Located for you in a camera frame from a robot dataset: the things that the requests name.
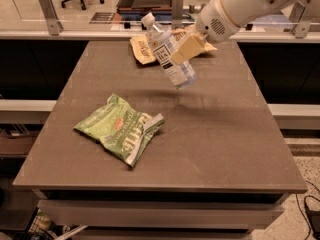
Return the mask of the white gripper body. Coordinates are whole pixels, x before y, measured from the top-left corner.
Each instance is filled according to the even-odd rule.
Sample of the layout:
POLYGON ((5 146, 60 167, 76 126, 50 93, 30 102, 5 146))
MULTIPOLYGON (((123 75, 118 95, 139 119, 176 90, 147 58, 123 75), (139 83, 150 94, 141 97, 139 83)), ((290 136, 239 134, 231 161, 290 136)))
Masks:
POLYGON ((221 43, 237 33, 240 26, 226 12, 222 0, 211 0, 197 17, 195 29, 210 43, 221 43))

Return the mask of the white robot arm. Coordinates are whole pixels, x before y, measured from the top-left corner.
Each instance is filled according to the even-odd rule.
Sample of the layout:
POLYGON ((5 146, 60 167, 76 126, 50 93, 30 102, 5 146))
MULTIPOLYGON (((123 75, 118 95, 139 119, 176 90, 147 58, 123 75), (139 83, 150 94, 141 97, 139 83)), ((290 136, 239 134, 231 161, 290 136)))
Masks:
POLYGON ((177 64, 200 53, 209 43, 221 43, 256 18, 272 14, 299 2, 311 16, 320 17, 320 0, 211 0, 199 13, 196 23, 174 49, 171 59, 177 64))

